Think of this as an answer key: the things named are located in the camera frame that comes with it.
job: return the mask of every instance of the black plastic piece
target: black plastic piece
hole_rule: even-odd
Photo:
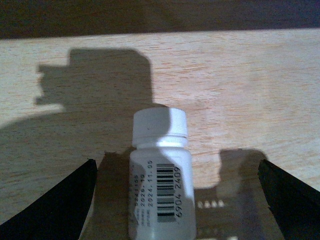
[[[268,160],[258,175],[270,210],[286,240],[320,240],[320,192]]]
[[[0,239],[79,239],[96,179],[96,161],[89,159],[26,209],[0,225]]]

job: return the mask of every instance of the light wooden surface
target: light wooden surface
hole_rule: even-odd
[[[81,239],[126,239],[132,116],[162,104],[187,113],[197,239],[281,239],[257,164],[320,190],[319,39],[291,29],[1,40],[0,224],[94,158]],[[119,161],[102,162],[105,151]]]

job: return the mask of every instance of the label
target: label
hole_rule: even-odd
[[[184,217],[182,170],[166,158],[130,161],[129,226],[180,224]]]

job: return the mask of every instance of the white plastic bottle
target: white plastic bottle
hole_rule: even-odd
[[[130,155],[129,237],[196,238],[192,159],[186,114],[177,108],[140,110],[133,118]]]

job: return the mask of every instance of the wooden table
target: wooden table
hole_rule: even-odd
[[[81,239],[127,239],[133,114],[162,104],[187,113],[197,239],[282,239],[258,164],[320,190],[319,39],[283,29],[1,40],[0,224],[94,158]]]

